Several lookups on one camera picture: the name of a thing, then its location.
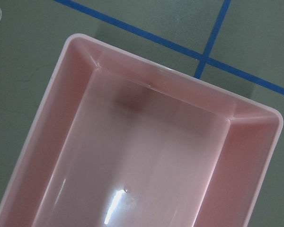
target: pink box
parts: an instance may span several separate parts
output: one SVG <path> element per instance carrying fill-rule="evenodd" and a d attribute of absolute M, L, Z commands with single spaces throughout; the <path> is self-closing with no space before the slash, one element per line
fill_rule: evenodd
<path fill-rule="evenodd" d="M 72 35 L 0 227 L 246 227 L 282 126 L 275 109 Z"/>

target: blue line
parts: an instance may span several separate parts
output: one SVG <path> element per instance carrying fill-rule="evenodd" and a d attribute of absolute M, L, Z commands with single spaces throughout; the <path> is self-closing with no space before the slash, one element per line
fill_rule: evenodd
<path fill-rule="evenodd" d="M 216 22 L 213 26 L 213 30 L 212 30 L 212 32 L 209 36 L 209 39 L 207 41 L 207 44 L 205 46 L 205 49 L 204 49 L 204 52 L 203 52 L 203 59 L 200 60 L 198 67 L 195 71 L 194 77 L 197 78 L 197 79 L 200 79 L 200 77 L 202 75 L 206 61 L 207 61 L 207 59 L 210 55 L 210 52 L 213 49 L 214 42 L 217 39 L 218 33 L 221 29 L 223 20 L 225 18 L 225 15 L 227 13 L 227 10 L 228 10 L 228 7 L 229 7 L 230 4 L 231 4 L 231 0 L 224 0 L 224 2 L 222 4 L 221 10 L 220 10 L 219 15 L 217 17 L 217 20 L 216 20 Z"/>
<path fill-rule="evenodd" d="M 249 80 L 249 81 L 251 81 L 255 84 L 266 87 L 270 90 L 273 90 L 277 93 L 284 95 L 284 88 L 283 87 L 280 87 L 280 86 L 273 84 L 273 83 L 271 83 L 267 80 L 261 79 L 259 77 L 254 76 L 254 75 L 251 75 L 247 72 L 236 69 L 236 68 L 234 68 L 230 65 L 224 64 L 223 62 L 217 61 L 217 60 L 212 59 L 212 58 L 208 58 L 207 64 L 212 65 L 214 67 L 217 67 L 221 70 L 224 70 L 224 71 L 229 72 L 233 75 L 236 75 L 236 76 L 241 77 L 243 79 Z"/>
<path fill-rule="evenodd" d="M 116 27 L 122 28 L 122 29 L 124 29 L 124 30 L 126 30 L 128 32 L 134 33 L 134 34 L 136 34 L 138 36 L 141 36 L 143 38 L 151 40 L 151 41 L 153 41 L 155 43 L 158 43 L 160 45 L 168 47 L 168 48 L 170 48 L 170 49 L 172 49 L 174 51 L 177 51 L 177 52 L 182 53 L 184 55 L 187 55 L 189 57 L 192 57 L 192 58 L 195 58 L 195 59 L 198 59 L 198 60 L 201 60 L 203 58 L 203 55 L 198 53 L 198 52 L 196 52 L 196 51 L 190 50 L 190 49 L 188 49 L 186 47 L 183 47 L 183 46 L 181 46 L 179 44 L 176 44 L 176 43 L 171 42 L 171 41 L 169 41 L 167 39 L 161 38 L 161 37 L 159 37 L 157 35 L 154 35 L 152 33 L 144 31 L 142 29 L 139 29 L 139 28 L 137 28 L 135 26 L 132 26 L 132 25 L 130 25 L 128 23 L 125 23 L 125 22 L 123 22 L 121 20 L 118 20 L 118 19 L 115 19 L 113 17 L 110 17 L 110 16 L 108 16 L 106 14 L 100 13 L 100 12 L 94 10 L 94 9 L 90 9 L 90 8 L 88 8 L 86 6 L 83 6 L 83 5 L 79 4 L 79 3 L 76 3 L 74 1 L 71 1 L 71 0 L 54 0 L 54 1 L 59 2 L 59 3 L 63 4 L 63 5 L 65 5 L 65 6 L 73 8 L 75 10 L 78 10 L 78 11 L 80 11 L 82 13 L 88 14 L 88 15 L 90 15 L 92 17 L 95 17 L 95 18 L 97 18 L 99 20 L 107 22 L 107 23 L 109 23 L 111 25 L 114 25 Z"/>

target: gray tile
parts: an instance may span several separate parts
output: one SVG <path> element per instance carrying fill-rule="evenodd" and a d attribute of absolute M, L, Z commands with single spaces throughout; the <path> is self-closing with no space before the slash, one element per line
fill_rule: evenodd
<path fill-rule="evenodd" d="M 222 0 L 75 0 L 82 5 L 203 52 Z"/>
<path fill-rule="evenodd" d="M 233 0 L 211 57 L 284 87 L 284 1 Z"/>
<path fill-rule="evenodd" d="M 284 119 L 284 96 L 206 66 L 202 80 L 278 110 Z M 268 167 L 248 227 L 284 226 L 284 127 Z"/>
<path fill-rule="evenodd" d="M 0 1 L 0 201 L 68 36 L 84 33 L 181 72 L 194 59 L 54 1 Z"/>

